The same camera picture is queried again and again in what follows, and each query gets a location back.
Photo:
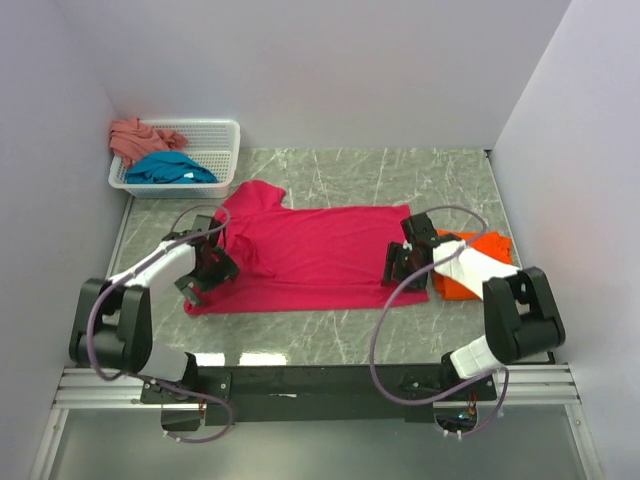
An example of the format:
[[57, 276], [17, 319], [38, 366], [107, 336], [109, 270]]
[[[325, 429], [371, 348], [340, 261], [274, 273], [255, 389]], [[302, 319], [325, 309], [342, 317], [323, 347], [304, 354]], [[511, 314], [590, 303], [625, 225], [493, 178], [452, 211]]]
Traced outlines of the magenta t-shirt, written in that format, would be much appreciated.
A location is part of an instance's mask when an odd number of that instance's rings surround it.
[[408, 205], [290, 209], [284, 189], [242, 183], [224, 202], [233, 281], [184, 310], [207, 314], [378, 309], [394, 288], [382, 282], [387, 247], [401, 242]]

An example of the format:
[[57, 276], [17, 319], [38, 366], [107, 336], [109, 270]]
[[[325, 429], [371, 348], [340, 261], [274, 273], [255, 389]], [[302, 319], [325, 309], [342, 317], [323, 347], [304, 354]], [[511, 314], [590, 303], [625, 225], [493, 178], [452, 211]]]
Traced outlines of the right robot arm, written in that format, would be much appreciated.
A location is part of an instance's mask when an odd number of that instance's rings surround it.
[[384, 307], [410, 288], [422, 289], [427, 276], [436, 273], [472, 292], [483, 303], [484, 333], [442, 357], [439, 386], [432, 396], [402, 399], [383, 387], [373, 355], [368, 357], [376, 389], [400, 405], [422, 406], [447, 397], [460, 399], [474, 383], [509, 365], [561, 346], [566, 332], [546, 274], [537, 267], [518, 268], [476, 249], [488, 232], [485, 222], [472, 237], [439, 234], [428, 212], [401, 222], [405, 241], [388, 246], [383, 281], [395, 286]]

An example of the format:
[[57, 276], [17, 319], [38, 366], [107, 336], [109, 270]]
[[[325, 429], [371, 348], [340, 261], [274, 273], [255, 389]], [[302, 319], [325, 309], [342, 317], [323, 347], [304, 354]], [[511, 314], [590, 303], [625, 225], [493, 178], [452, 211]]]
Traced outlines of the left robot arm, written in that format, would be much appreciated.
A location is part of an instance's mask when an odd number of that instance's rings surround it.
[[221, 220], [198, 215], [192, 227], [170, 231], [151, 254], [126, 271], [82, 285], [69, 357], [103, 379], [135, 375], [162, 381], [176, 401], [193, 399], [200, 388], [195, 355], [156, 342], [152, 300], [170, 287], [192, 306], [205, 304], [205, 295], [236, 279], [239, 267], [225, 252], [224, 209]]

